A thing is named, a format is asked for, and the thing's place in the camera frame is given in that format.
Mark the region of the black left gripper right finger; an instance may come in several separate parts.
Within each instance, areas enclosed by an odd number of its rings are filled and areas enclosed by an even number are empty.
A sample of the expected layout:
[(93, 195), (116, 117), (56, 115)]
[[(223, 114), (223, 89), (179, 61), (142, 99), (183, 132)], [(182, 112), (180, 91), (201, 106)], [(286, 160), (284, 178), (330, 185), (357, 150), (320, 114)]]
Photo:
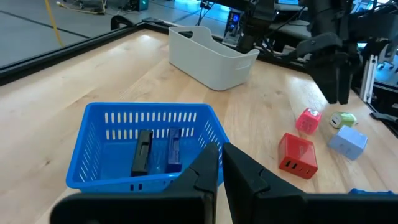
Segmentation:
[(233, 224), (398, 224), (398, 195), (305, 193), (231, 143), (223, 178)]

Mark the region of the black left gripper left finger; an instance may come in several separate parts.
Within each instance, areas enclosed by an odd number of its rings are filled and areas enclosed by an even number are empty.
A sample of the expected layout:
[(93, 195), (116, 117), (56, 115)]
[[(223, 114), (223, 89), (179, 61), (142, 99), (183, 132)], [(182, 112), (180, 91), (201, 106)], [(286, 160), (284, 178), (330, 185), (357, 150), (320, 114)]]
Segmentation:
[(73, 194), (59, 201), (50, 224), (214, 224), (218, 148), (213, 142), (158, 193)]

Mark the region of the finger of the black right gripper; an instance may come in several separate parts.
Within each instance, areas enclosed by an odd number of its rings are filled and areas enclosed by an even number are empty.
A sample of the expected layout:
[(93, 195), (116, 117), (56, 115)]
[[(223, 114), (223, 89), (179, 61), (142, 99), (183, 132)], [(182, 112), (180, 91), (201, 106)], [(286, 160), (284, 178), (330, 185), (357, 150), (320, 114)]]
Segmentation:
[(340, 67), (338, 78), (338, 101), (342, 105), (346, 105), (348, 103), (351, 81), (351, 65), (349, 63), (345, 63)]
[(314, 71), (313, 79), (329, 104), (338, 101), (337, 71), (334, 65), (322, 65)]

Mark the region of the green wall charger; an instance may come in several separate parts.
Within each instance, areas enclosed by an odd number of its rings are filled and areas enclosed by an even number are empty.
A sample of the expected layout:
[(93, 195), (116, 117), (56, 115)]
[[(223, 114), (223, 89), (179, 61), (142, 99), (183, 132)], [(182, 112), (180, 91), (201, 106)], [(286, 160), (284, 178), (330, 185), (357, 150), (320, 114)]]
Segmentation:
[(355, 115), (347, 112), (335, 112), (330, 117), (330, 124), (335, 129), (340, 129), (342, 126), (353, 127), (358, 123)]

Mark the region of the pink wall charger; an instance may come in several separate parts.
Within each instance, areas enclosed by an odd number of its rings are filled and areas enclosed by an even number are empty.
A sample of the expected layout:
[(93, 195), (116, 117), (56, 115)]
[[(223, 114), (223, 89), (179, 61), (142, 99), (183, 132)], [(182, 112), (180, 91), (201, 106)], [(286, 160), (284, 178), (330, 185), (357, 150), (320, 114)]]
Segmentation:
[(298, 117), (295, 127), (305, 134), (313, 134), (317, 130), (321, 119), (321, 112), (313, 108), (306, 108)]

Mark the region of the dark blue plastic office box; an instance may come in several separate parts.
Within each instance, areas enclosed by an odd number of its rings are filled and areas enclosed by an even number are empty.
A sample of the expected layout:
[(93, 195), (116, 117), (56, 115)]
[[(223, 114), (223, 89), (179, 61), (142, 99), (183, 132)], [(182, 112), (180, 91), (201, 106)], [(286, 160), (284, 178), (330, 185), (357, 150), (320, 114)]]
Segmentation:
[(170, 128), (167, 154), (167, 173), (176, 173), (182, 170), (180, 161), (180, 129)]

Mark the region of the light blue wall charger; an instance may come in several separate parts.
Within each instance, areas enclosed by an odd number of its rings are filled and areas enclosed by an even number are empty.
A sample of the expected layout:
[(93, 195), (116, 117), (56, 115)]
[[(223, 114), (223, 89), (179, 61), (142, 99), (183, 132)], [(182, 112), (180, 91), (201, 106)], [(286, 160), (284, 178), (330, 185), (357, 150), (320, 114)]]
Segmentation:
[(364, 152), (367, 143), (368, 137), (365, 134), (344, 125), (330, 139), (328, 146), (354, 161)]

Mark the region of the red multi-port charger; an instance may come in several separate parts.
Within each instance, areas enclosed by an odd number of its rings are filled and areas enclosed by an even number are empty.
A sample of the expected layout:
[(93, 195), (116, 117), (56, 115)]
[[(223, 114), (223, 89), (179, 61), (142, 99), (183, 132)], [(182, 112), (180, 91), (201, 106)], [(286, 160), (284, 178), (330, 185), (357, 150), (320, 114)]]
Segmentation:
[(311, 179), (318, 170), (315, 147), (311, 141), (285, 133), (278, 146), (279, 169)]

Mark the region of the black plastic office box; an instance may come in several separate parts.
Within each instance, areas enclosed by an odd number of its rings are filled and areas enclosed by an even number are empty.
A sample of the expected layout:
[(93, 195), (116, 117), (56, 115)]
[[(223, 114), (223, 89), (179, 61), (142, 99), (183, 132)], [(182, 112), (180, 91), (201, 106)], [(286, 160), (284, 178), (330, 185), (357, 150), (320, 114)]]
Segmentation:
[(153, 131), (140, 130), (131, 166), (131, 177), (148, 174), (148, 161), (152, 149), (152, 139)]

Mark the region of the control box blue light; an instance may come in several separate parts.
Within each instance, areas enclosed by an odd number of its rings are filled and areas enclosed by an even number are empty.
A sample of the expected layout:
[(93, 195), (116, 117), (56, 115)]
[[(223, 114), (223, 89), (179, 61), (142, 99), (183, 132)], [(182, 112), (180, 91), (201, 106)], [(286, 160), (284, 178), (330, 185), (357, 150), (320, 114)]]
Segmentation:
[(224, 37), (222, 44), (228, 45), (231, 47), (236, 47), (241, 38), (242, 33), (242, 22), (241, 19), (244, 15), (243, 11), (239, 11), (236, 9), (231, 9), (228, 14), (228, 19), (226, 23), (226, 27), (224, 30)]

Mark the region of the blue plastic slotted basket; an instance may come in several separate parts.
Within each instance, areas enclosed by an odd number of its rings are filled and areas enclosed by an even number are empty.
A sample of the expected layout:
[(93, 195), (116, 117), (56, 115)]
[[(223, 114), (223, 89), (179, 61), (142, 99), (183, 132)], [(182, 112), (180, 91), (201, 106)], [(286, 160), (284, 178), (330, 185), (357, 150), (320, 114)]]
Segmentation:
[[(186, 169), (210, 142), (229, 141), (204, 103), (111, 103), (86, 106), (66, 184), (82, 192), (161, 192), (179, 173), (167, 172), (169, 132), (181, 131), (179, 161)], [(147, 174), (131, 176), (142, 130), (153, 134)]]

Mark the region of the silver metal bracket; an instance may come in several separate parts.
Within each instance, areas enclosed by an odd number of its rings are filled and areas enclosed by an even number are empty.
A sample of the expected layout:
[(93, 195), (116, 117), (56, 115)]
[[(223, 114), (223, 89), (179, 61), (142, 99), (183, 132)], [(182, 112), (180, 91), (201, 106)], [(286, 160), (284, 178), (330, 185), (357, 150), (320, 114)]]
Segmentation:
[(377, 69), (378, 56), (370, 55), (366, 61), (361, 84), (360, 98), (363, 102), (370, 104), (373, 96), (373, 86)]

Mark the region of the black rail clamp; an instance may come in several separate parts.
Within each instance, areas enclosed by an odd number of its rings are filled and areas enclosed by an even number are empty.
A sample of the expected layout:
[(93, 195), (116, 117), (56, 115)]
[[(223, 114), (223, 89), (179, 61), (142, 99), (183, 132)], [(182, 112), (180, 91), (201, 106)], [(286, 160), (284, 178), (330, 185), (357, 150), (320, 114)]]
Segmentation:
[(116, 30), (121, 27), (121, 25), (125, 25), (126, 27), (133, 27), (135, 23), (130, 21), (128, 18), (125, 18), (124, 16), (116, 15), (111, 18), (110, 22), (110, 29), (111, 30)]
[(381, 121), (390, 131), (391, 133), (398, 138), (398, 118), (395, 116), (390, 116), (388, 114), (383, 113), (370, 113), (370, 117), (372, 119)]

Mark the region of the white plastic handled bin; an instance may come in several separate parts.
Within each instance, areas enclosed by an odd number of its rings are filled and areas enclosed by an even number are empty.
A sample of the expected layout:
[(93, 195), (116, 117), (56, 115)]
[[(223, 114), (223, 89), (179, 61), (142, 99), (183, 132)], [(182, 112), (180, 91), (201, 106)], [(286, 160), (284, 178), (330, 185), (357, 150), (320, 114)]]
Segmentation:
[(258, 49), (242, 54), (215, 41), (207, 27), (169, 27), (169, 63), (215, 91), (245, 83), (258, 55)]

